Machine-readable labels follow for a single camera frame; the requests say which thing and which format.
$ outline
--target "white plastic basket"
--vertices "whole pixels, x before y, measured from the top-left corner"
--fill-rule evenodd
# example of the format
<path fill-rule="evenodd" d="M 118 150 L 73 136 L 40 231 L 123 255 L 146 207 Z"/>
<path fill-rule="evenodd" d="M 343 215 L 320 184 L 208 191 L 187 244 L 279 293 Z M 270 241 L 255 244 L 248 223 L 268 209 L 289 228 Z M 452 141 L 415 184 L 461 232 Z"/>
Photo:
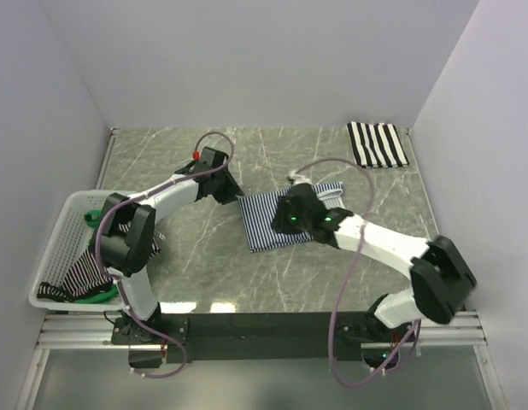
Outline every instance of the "white plastic basket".
<path fill-rule="evenodd" d="M 65 201 L 28 296 L 28 300 L 33 306 L 49 310 L 80 312 L 103 312 L 121 309 L 122 304 L 119 296 L 105 303 L 88 304 L 54 302 L 36 297 L 40 283 L 48 282 L 55 286 L 62 283 L 68 268 L 87 249 L 87 244 L 93 233 L 93 229 L 84 222 L 84 214 L 92 209 L 101 209 L 106 198 L 114 192 L 119 192 L 122 195 L 131 194 L 131 192 L 116 190 L 80 190 L 74 192 Z"/>

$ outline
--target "striped towel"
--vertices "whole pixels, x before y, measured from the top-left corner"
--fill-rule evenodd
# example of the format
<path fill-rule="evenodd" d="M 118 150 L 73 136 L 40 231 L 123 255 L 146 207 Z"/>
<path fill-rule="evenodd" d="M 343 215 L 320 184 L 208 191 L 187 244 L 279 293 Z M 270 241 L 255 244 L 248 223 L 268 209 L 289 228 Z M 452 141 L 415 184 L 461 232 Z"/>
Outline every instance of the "striped towel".
<path fill-rule="evenodd" d="M 130 224 L 120 224 L 119 228 L 123 232 L 129 230 Z M 150 257 L 160 253 L 161 249 L 157 242 L 152 242 L 152 252 Z M 112 281 L 104 277 L 97 268 L 95 256 L 89 249 L 84 250 L 82 255 L 70 266 L 62 283 L 50 284 L 42 282 L 38 287 L 36 295 L 39 299 L 51 299 L 55 302 L 73 302 L 79 299 L 98 295 L 111 289 Z"/>
<path fill-rule="evenodd" d="M 348 124 L 355 162 L 360 167 L 407 167 L 408 158 L 402 149 L 397 129 L 392 124 Z"/>
<path fill-rule="evenodd" d="M 240 196 L 238 198 L 251 252 L 281 248 L 312 240 L 311 235 L 307 232 L 285 235 L 277 233 L 271 227 L 278 206 L 278 199 L 285 195 L 288 190 L 289 188 L 285 188 L 266 194 Z M 314 190 L 327 208 L 344 208 L 342 182 L 317 184 L 314 185 Z"/>

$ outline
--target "folded cloth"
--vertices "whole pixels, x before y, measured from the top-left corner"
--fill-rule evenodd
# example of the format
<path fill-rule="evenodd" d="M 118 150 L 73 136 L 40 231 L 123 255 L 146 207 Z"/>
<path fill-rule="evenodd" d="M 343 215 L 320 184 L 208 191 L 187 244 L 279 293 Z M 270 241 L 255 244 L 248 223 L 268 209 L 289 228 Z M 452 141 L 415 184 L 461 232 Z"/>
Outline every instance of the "folded cloth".
<path fill-rule="evenodd" d="M 121 224 L 120 230 L 127 232 L 129 224 Z M 161 249 L 154 238 L 150 257 L 154 257 L 160 252 Z M 36 297 L 51 299 L 55 302 L 74 302 L 108 292 L 112 285 L 112 280 L 99 272 L 95 256 L 89 249 L 86 249 L 70 266 L 60 284 L 42 282 L 38 287 Z"/>
<path fill-rule="evenodd" d="M 307 232 L 295 235 L 277 233 L 272 229 L 273 216 L 278 206 L 278 199 L 285 195 L 289 188 L 253 196 L 238 198 L 241 216 L 247 233 L 247 241 L 251 252 L 260 252 L 304 243 L 312 240 Z M 317 197 L 323 201 L 327 208 L 344 208 L 342 202 L 343 183 L 331 182 L 314 185 Z"/>
<path fill-rule="evenodd" d="M 408 167 L 397 129 L 392 124 L 348 123 L 355 162 L 360 167 Z"/>

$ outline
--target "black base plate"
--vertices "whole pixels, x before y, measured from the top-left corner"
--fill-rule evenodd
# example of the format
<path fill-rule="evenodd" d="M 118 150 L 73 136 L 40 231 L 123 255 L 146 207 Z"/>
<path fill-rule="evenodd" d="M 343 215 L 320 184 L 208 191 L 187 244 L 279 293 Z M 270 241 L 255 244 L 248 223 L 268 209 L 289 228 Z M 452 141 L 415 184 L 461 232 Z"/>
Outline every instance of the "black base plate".
<path fill-rule="evenodd" d="M 182 342 L 191 360 L 301 359 L 327 357 L 330 313 L 190 313 L 163 314 L 161 331 Z M 389 343 L 405 325 L 369 339 L 364 332 L 364 312 L 337 316 L 334 354 L 337 360 L 361 360 L 361 343 Z M 111 343 L 160 344 L 129 318 L 119 318 Z M 180 363 L 182 353 L 167 346 L 167 363 Z"/>

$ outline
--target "white wall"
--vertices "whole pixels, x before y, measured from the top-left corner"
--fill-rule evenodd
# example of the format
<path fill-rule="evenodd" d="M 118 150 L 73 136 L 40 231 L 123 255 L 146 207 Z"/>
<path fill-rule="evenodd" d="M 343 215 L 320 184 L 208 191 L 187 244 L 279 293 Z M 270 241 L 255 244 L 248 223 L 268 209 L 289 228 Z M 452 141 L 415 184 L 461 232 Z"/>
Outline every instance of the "white wall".
<path fill-rule="evenodd" d="M 111 126 L 411 126 L 478 0 L 40 0 Z"/>
<path fill-rule="evenodd" d="M 13 408 L 44 311 L 27 295 L 73 191 L 95 186 L 107 129 L 36 0 L 0 0 L 0 409 Z"/>
<path fill-rule="evenodd" d="M 528 0 L 482 0 L 414 126 L 441 231 L 479 280 L 512 409 L 528 409 Z"/>

